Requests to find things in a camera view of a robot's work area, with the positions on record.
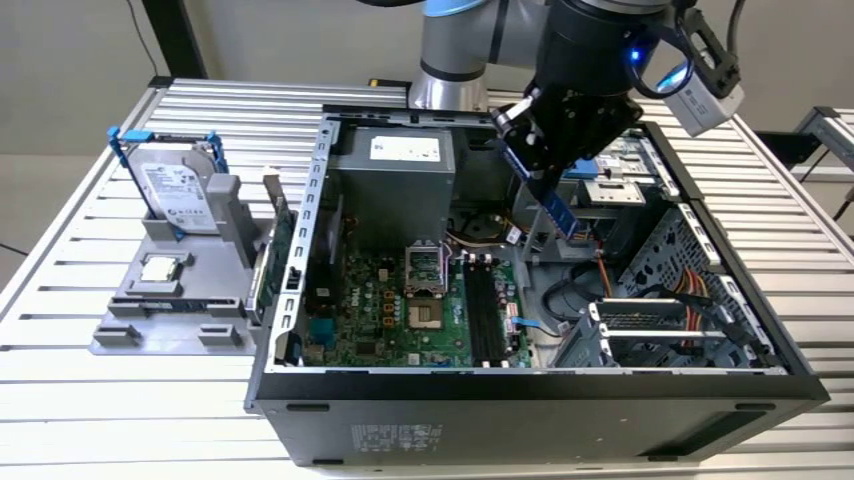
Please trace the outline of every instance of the gray wall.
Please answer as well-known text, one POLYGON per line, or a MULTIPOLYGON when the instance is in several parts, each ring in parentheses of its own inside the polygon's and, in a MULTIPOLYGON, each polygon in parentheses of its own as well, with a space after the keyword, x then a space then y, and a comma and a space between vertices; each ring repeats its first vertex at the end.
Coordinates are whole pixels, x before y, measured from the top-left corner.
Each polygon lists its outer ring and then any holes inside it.
MULTIPOLYGON (((364 83, 417 71, 420 7, 355 0, 185 0, 214 78, 364 83)), ((156 45, 141 14, 141 28, 156 45)), ((731 0, 700 7, 720 35, 731 0)), ((847 41, 854 1, 750 0, 740 45, 755 128, 791 128, 815 104, 854 105, 847 41)), ((160 53, 154 56, 162 66, 160 53)), ((121 0, 0 1, 0 153, 94 154, 150 77, 121 0)), ((491 68, 492 88, 525 71, 491 68)))
MULTIPOLYGON (((371 77, 411 79, 417 72, 417 5, 379 9, 355 0, 186 2, 205 61, 221 78, 364 83, 371 77)), ((703 0, 699 6, 724 38, 732 1, 703 0)), ((851 18, 850 0, 747 2, 739 35, 747 92, 742 114, 754 128, 792 128, 816 104, 854 105, 854 53, 846 40, 851 18)), ((507 68, 492 68, 488 75, 492 88, 520 89, 529 79, 528 72, 507 68)))
POLYGON ((1 0, 0 154, 94 155, 150 76, 124 0, 1 0))

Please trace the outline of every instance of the metal slat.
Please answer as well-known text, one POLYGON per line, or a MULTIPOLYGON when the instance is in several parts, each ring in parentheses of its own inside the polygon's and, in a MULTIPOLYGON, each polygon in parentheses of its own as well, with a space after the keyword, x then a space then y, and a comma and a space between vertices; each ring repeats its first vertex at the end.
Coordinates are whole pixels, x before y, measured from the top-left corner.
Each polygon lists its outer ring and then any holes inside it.
POLYGON ((744 261, 791 261, 791 262, 840 262, 844 257, 838 253, 828 252, 800 252, 787 250, 744 250, 739 252, 739 257, 744 261))
POLYGON ((803 209, 796 205, 735 205, 727 203, 710 204, 711 213, 802 213, 803 209))
POLYGON ((823 318, 827 320, 854 320, 854 308, 850 296, 820 297, 780 297, 768 295, 768 302, 776 315, 783 320, 810 320, 823 318))
POLYGON ((50 265, 38 272, 44 287, 118 288, 126 265, 50 265))
POLYGON ((6 317, 0 322, 0 346, 85 347, 92 343, 92 332, 100 323, 100 318, 18 320, 6 317))
POLYGON ((748 213, 719 213, 715 214, 715 217, 722 222, 806 223, 810 225, 815 224, 812 219, 806 215, 751 215, 748 213))
POLYGON ((798 205, 798 202, 794 201, 794 199, 791 197, 784 197, 784 198, 751 198, 748 200, 744 200, 740 197, 732 197, 732 196, 707 196, 704 198, 704 202, 706 204, 708 204, 710 207, 716 207, 718 205, 772 205, 772 206, 795 206, 798 207, 798 211, 802 212, 803 208, 800 208, 800 205, 798 205))
POLYGON ((854 295, 854 276, 851 275, 776 275, 756 273, 752 275, 759 288, 768 295, 778 294, 828 294, 854 295))
POLYGON ((854 322, 787 320, 786 330, 802 347, 854 347, 854 322))
POLYGON ((836 246, 830 242, 768 242, 732 240, 735 250, 815 250, 835 252, 836 246))
POLYGON ((844 261, 835 262, 788 262, 780 260, 744 260, 744 266, 751 273, 763 272, 854 272, 854 265, 844 261))
POLYGON ((731 230, 780 231, 780 232, 820 232, 814 223, 759 223, 759 222, 720 222, 723 228, 731 230))
POLYGON ((699 187, 700 190, 767 190, 767 191, 775 191, 775 192, 784 192, 786 194, 788 192, 786 192, 786 190, 783 189, 783 187, 779 185, 779 183, 762 183, 762 182, 738 182, 738 181, 732 181, 732 182, 724 182, 724 181, 716 181, 716 182, 696 182, 696 186, 699 187))
POLYGON ((138 242, 124 240, 80 240, 56 247, 57 262, 124 263, 133 260, 138 242))
POLYGON ((820 233, 798 233, 798 232, 750 232, 750 231, 735 231, 728 232, 727 238, 730 241, 767 241, 774 243, 786 243, 786 242, 814 242, 814 243, 824 243, 827 242, 827 237, 820 233))
POLYGON ((791 198, 788 192, 784 190, 755 190, 755 189, 743 189, 743 188, 710 188, 706 187, 702 189, 703 195, 720 196, 720 197, 736 197, 742 199, 747 203, 752 203, 754 200, 762 199, 763 197, 771 198, 791 198))

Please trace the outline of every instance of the cable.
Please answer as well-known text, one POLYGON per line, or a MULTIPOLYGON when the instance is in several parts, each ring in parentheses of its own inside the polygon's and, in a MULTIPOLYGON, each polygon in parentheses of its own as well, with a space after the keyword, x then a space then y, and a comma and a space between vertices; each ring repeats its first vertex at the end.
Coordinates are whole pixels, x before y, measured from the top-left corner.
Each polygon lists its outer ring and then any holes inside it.
POLYGON ((742 19, 742 10, 744 9, 744 0, 735 0, 732 5, 732 13, 730 15, 730 26, 726 30, 726 49, 738 56, 738 23, 742 19))
POLYGON ((150 51, 148 50, 148 44, 145 43, 145 39, 142 38, 142 32, 138 30, 138 22, 136 21, 136 11, 133 10, 133 4, 130 0, 124 0, 128 4, 128 9, 130 9, 130 19, 133 20, 133 29, 136 30, 136 37, 138 38, 138 43, 142 44, 142 49, 145 49, 145 55, 148 55, 148 61, 150 62, 150 68, 154 70, 154 77, 160 76, 160 72, 157 71, 157 64, 154 63, 154 57, 150 56, 150 51))
POLYGON ((12 253, 17 253, 18 255, 22 255, 22 256, 25 256, 25 257, 26 257, 26 256, 29 256, 29 252, 26 252, 26 251, 21 250, 20 248, 14 248, 14 247, 13 247, 13 246, 10 246, 10 245, 6 245, 6 244, 5 244, 5 243, 2 243, 2 242, 0 242, 0 248, 2 248, 2 249, 5 249, 5 250, 8 250, 8 251, 9 251, 9 252, 12 252, 12 253))
POLYGON ((540 332, 543 332, 547 336, 549 336, 551 338, 563 338, 563 335, 557 334, 557 333, 552 333, 548 330, 545 330, 541 326, 537 327, 531 327, 537 329, 540 332))
POLYGON ((848 205, 851 205, 851 201, 846 200, 842 203, 842 206, 839 207, 839 210, 836 210, 835 215, 832 216, 832 221, 838 221, 842 218, 842 215, 844 215, 844 211, 848 209, 848 205))
POLYGON ((488 239, 472 239, 468 235, 464 235, 460 232, 448 230, 445 233, 447 236, 451 237, 451 240, 468 248, 497 247, 504 245, 504 242, 492 241, 497 237, 491 237, 488 239))
POLYGON ((576 322, 580 319, 579 315, 565 315, 561 313, 555 312, 551 309, 551 306, 548 305, 548 300, 551 299, 551 297, 553 295, 556 295, 556 293, 559 291, 561 291, 565 288, 569 288, 575 291, 575 293, 577 294, 579 297, 581 297, 587 302, 596 302, 599 300, 601 300, 601 295, 593 294, 592 292, 588 292, 585 290, 583 290, 581 288, 577 287, 577 285, 575 284, 575 280, 588 271, 593 270, 596 268, 596 262, 584 262, 584 263, 579 263, 576 264, 572 269, 569 270, 569 275, 568 277, 564 279, 561 278, 560 280, 557 280, 557 282, 553 283, 553 285, 551 285, 545 291, 543 292, 543 295, 540 296, 540 307, 543 309, 543 311, 548 314, 548 316, 551 318, 553 318, 555 320, 560 321, 560 322, 576 322))
POLYGON ((824 159, 824 157, 827 156, 827 153, 830 152, 830 150, 824 150, 824 153, 822 153, 822 156, 818 157, 818 160, 815 160, 815 162, 812 163, 812 165, 810 165, 810 169, 806 171, 806 173, 803 174, 803 176, 800 177, 800 180, 798 180, 798 183, 803 183, 806 181, 806 177, 810 176, 810 173, 812 173, 812 170, 815 170, 815 167, 818 167, 818 164, 822 162, 822 160, 824 159))
POLYGON ((596 253, 596 264, 599 266, 599 276, 601 277, 601 286, 604 288, 604 296, 611 298, 613 291, 611 290, 611 281, 608 279, 608 272, 604 269, 604 261, 601 260, 601 240, 599 240, 599 252, 596 253))

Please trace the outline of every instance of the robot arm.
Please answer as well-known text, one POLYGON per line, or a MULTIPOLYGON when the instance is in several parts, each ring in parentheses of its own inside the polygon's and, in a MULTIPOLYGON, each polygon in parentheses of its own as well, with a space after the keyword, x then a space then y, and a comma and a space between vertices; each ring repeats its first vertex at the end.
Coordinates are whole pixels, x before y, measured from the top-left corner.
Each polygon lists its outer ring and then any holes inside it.
MULTIPOLYGON (((413 3, 359 1, 383 6, 413 3)), ((528 0, 427 0, 424 4, 424 71, 409 92, 416 100, 411 98, 409 104, 417 108, 459 109, 469 103, 468 109, 477 109, 485 103, 479 75, 487 61, 500 63, 496 46, 503 48, 507 21, 541 31, 529 32, 532 39, 539 35, 539 46, 524 98, 491 115, 507 161, 565 235, 575 221, 553 188, 575 161, 592 158, 639 120, 643 110, 628 92, 635 89, 664 100, 691 135, 726 121, 740 104, 736 57, 720 45, 695 4, 696 0, 552 0, 536 8, 528 0), (512 5, 525 8, 513 10, 512 5), (477 27, 483 24, 495 27, 483 33, 477 27), (459 38, 455 31, 463 32, 459 38), (649 87, 641 74, 661 41, 682 52, 684 63, 649 87), (489 48, 476 48, 484 42, 489 48), (489 54, 479 55, 480 50, 489 54)), ((527 37, 513 38, 519 43, 527 37)))
POLYGON ((695 3, 555 1, 524 99, 492 111, 504 156, 567 235, 575 222, 553 187, 575 160, 592 158, 639 120, 631 89, 665 101, 691 135, 727 120, 742 101, 736 58, 695 3), (651 88, 640 75, 661 41, 686 61, 651 88))

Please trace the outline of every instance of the motherboard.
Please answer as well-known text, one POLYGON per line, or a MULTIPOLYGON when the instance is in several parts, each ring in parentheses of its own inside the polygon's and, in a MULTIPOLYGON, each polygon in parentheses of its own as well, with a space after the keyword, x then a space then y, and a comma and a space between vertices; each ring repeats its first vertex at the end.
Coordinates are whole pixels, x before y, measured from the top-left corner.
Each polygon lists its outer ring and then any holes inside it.
POLYGON ((499 338, 500 359, 493 366, 529 366, 524 333, 515 331, 509 315, 520 316, 519 293, 509 263, 489 264, 489 291, 469 305, 464 257, 439 264, 427 255, 351 252, 344 259, 340 302, 333 314, 311 318, 304 362, 309 366, 436 367, 483 366, 477 361, 480 337, 499 338), (412 292, 407 277, 444 279, 443 293, 412 292), (471 322, 471 311, 479 313, 471 322))

